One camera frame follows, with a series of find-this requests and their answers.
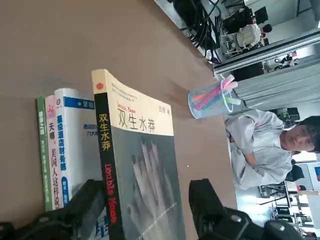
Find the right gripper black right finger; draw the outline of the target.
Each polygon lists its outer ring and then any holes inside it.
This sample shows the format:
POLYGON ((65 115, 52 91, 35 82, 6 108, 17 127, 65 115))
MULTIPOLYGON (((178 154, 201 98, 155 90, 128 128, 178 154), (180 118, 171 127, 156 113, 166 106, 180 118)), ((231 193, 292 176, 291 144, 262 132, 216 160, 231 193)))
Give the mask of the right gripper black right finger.
POLYGON ((302 240, 284 220, 255 224, 243 211, 223 206, 209 179, 191 180, 188 201, 200 240, 302 240))

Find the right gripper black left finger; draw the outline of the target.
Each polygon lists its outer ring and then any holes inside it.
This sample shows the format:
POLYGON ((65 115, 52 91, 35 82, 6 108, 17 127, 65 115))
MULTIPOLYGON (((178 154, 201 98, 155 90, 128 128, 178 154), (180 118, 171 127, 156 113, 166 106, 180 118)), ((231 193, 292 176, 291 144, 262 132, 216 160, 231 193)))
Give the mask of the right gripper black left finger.
POLYGON ((89 179, 69 203, 60 209, 38 215, 20 228, 11 222, 0 223, 2 240, 87 240, 105 208, 101 180, 89 179))

